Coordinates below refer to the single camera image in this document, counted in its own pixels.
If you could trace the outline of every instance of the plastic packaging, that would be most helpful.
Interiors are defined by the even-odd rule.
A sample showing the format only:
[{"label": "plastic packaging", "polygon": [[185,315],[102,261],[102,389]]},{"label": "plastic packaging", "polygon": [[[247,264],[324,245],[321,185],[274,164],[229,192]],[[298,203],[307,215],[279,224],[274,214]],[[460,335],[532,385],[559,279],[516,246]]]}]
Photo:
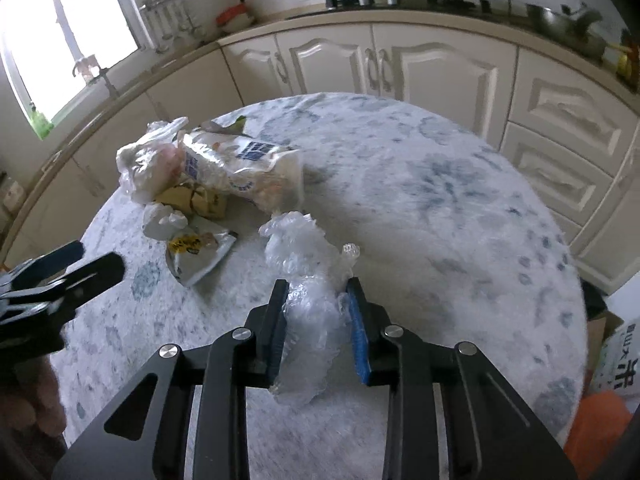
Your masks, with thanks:
[{"label": "plastic packaging", "polygon": [[636,378],[640,359],[640,318],[620,326],[600,349],[589,393],[613,390],[625,399],[640,399]]},{"label": "plastic packaging", "polygon": [[151,123],[140,140],[118,150],[116,165],[120,172],[120,187],[133,202],[153,202],[157,194],[180,177],[184,153],[174,140],[188,122],[188,118],[181,117],[171,123]]},{"label": "plastic packaging", "polygon": [[147,204],[142,214],[142,232],[153,240],[171,240],[189,221],[181,211],[156,202]]},{"label": "plastic packaging", "polygon": [[332,361],[349,341],[348,298],[342,291],[360,249],[346,244],[339,251],[310,215],[298,211],[271,219],[259,232],[270,237],[264,250],[268,265],[289,281],[287,335],[271,392],[279,402],[306,404],[325,389]]},{"label": "plastic packaging", "polygon": [[167,242],[167,266],[178,283],[194,285],[224,258],[236,238],[235,232],[194,216],[187,228]]},{"label": "plastic packaging", "polygon": [[270,214],[302,206],[302,153],[245,136],[193,130],[180,145],[184,173],[199,184],[247,198]]}]

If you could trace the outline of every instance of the triangular cutout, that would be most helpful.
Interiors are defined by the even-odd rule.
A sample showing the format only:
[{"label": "triangular cutout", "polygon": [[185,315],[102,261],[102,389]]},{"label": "triangular cutout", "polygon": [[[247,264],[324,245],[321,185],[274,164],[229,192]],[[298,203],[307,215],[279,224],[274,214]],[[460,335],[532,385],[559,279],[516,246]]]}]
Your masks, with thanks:
[{"label": "triangular cutout", "polygon": [[104,423],[104,431],[129,440],[139,440],[145,428],[146,414],[154,396],[158,376],[149,374]]}]

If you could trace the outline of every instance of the drawer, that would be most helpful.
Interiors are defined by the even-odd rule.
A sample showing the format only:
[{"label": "drawer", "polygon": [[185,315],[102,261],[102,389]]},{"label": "drawer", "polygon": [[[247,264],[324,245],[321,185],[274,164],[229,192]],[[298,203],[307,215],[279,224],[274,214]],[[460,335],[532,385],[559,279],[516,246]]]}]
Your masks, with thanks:
[{"label": "drawer", "polygon": [[526,126],[615,176],[638,117],[601,86],[521,49],[510,121]]},{"label": "drawer", "polygon": [[590,162],[517,124],[507,124],[500,152],[548,208],[579,226],[587,223],[612,183]]},{"label": "drawer", "polygon": [[577,223],[571,222],[571,220],[556,213],[555,211],[551,211],[551,216],[556,221],[560,230],[564,233],[564,242],[569,245],[574,241],[574,238],[577,237],[581,227]]}]

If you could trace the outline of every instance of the white and blue tablecloth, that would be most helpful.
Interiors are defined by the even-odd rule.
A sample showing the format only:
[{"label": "white and blue tablecloth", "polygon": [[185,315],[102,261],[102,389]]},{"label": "white and blue tablecloth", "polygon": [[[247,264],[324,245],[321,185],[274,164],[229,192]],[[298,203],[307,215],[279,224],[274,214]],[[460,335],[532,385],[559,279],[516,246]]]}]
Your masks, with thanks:
[{"label": "white and blue tablecloth", "polygon": [[[336,246],[360,246],[367,299],[426,341],[475,342],[563,443],[586,360],[580,284],[561,231],[511,164],[438,115],[372,96],[278,99],[218,122],[239,115],[247,134],[304,152],[305,210]],[[118,190],[82,238],[87,258],[116,251],[127,273],[79,310],[52,356],[69,443],[161,345],[195,348],[243,325],[278,277],[257,232],[268,217],[247,202],[230,200],[220,223],[238,242],[193,288],[142,234],[142,211]],[[249,390],[252,478],[380,478],[386,402],[386,388],[358,382],[349,347],[304,408]]]}]

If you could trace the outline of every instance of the countertop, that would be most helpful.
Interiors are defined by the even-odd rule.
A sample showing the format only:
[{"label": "countertop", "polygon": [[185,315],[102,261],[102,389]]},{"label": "countertop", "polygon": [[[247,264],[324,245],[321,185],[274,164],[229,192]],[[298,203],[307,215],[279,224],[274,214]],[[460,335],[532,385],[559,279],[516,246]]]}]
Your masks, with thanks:
[{"label": "countertop", "polygon": [[617,96],[636,114],[640,115],[640,96],[629,91],[620,83],[615,75],[603,69],[598,64],[587,60],[567,48],[553,43],[541,36],[533,33],[521,18],[514,17],[514,24],[506,22],[504,17],[497,16],[490,20],[480,20],[478,18],[460,16],[448,12],[430,12],[426,10],[406,10],[406,9],[369,9],[354,10],[345,12],[335,12],[327,14],[316,14],[313,16],[301,16],[289,19],[301,12],[310,12],[322,9],[322,6],[307,6],[298,9],[291,9],[273,16],[270,20],[243,30],[236,34],[219,38],[209,44],[194,48],[183,55],[178,55],[173,59],[162,60],[149,72],[144,72],[136,82],[127,89],[115,101],[102,107],[96,115],[85,125],[79,126],[62,143],[60,149],[50,159],[43,170],[42,176],[28,189],[29,195],[24,206],[18,213],[12,224],[2,248],[0,249],[0,262],[4,261],[15,236],[18,234],[29,211],[50,184],[56,173],[66,164],[71,156],[80,146],[93,135],[103,124],[112,118],[122,107],[133,101],[140,94],[151,86],[158,83],[163,78],[177,71],[179,68],[190,62],[205,56],[226,45],[237,43],[251,38],[257,38],[268,34],[294,30],[297,28],[319,27],[323,25],[337,25],[340,23],[407,23],[414,25],[430,25],[433,27],[455,28],[466,32],[482,34],[498,40],[508,41],[523,48],[532,50],[543,56],[559,61],[570,68],[580,72],[586,77],[600,84],[613,95]]},{"label": "countertop", "polygon": [[[561,232],[524,177],[474,134],[391,99],[294,96],[217,121],[241,114],[249,136],[302,150],[305,209],[332,244],[359,245],[367,299],[428,342],[477,344],[562,444],[582,391],[584,305]],[[79,309],[51,357],[70,443],[163,344],[203,346],[242,326],[281,277],[257,232],[269,216],[248,201],[230,198],[220,223],[238,241],[191,288],[166,268],[165,243],[142,234],[142,214],[117,190],[82,238],[85,261],[116,251],[127,272]],[[247,390],[252,478],[381,477],[387,388],[360,384],[347,339],[310,404]]]}]

